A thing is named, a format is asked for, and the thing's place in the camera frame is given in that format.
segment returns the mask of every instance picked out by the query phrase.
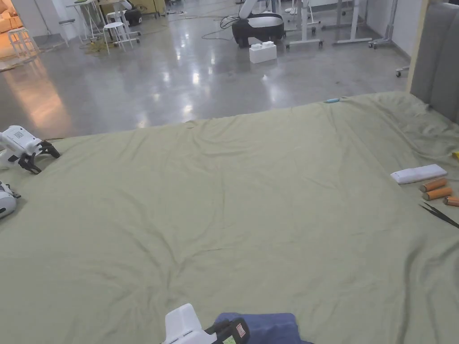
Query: polished concrete floor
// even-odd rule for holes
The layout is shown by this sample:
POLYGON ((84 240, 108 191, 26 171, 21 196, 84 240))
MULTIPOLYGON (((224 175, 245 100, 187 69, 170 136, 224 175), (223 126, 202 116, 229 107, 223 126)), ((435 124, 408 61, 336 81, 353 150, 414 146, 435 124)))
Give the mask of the polished concrete floor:
MULTIPOLYGON (((234 15, 238 8, 234 0, 186 0, 171 10, 201 17, 146 18, 134 50, 127 45, 125 53, 85 54, 74 40, 70 48, 1 73, 0 130, 19 124, 43 139, 60 138, 404 89, 406 77, 396 78, 395 68, 408 61, 395 48, 334 46, 333 30, 318 28, 317 37, 325 40, 321 50, 313 44, 286 51, 279 44, 277 60, 257 65, 231 40, 231 29, 207 36, 223 39, 202 39, 219 30, 220 18, 211 16, 234 15)), ((286 28, 294 27, 284 16, 286 28)), ((335 12, 315 17, 333 23, 335 12)), ((348 31, 340 35, 346 38, 348 31)), ((374 33, 361 28, 358 34, 374 33)), ((299 35, 288 33, 287 40, 299 35)))

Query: black tweezers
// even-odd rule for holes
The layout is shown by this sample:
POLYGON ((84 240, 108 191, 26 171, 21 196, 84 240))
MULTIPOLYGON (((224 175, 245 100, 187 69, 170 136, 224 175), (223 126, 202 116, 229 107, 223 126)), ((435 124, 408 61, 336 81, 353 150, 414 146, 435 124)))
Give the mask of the black tweezers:
POLYGON ((457 222, 454 222, 453 220, 451 220, 448 216, 446 216, 445 214, 443 214, 441 211, 439 211, 437 208, 431 206, 430 204, 428 203, 425 203, 424 204, 428 207, 430 207, 431 209, 427 209, 426 207, 424 207, 422 204, 420 204, 421 207, 423 207, 425 210, 427 210, 429 213, 431 213, 432 215, 435 215, 436 217, 442 219, 443 221, 446 221, 448 222, 450 225, 453 225, 455 226, 456 228, 459 228, 459 224, 457 222))

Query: white remote control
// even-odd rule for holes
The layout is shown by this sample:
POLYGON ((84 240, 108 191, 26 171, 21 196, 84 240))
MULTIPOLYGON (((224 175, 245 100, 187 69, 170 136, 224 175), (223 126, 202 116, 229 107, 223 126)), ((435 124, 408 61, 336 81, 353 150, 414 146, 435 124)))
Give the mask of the white remote control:
POLYGON ((447 174, 437 164, 421 166, 416 168, 407 168, 406 170, 397 171, 391 174, 391 177, 399 184, 414 183, 424 179, 444 176, 447 174))

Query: white foam block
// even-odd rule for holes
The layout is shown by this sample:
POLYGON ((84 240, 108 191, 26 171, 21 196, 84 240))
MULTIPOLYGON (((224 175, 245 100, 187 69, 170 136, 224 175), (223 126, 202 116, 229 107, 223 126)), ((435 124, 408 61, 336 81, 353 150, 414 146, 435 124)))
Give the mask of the white foam block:
POLYGON ((273 42, 263 42, 263 44, 252 44, 249 48, 250 62, 260 63, 277 59, 277 49, 273 42))

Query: sticker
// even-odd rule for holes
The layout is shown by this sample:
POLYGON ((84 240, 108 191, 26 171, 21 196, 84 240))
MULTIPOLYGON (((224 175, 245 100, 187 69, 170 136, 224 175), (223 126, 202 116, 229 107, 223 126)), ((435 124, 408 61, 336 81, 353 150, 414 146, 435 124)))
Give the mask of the sticker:
POLYGON ((223 344, 236 344, 236 341, 234 340, 233 336, 230 336, 223 341, 223 344))
POLYGON ((242 328, 242 325, 239 324, 236 326, 236 330, 237 332, 239 332, 239 335, 241 336, 241 338, 246 334, 246 332, 244 331, 244 329, 242 328))

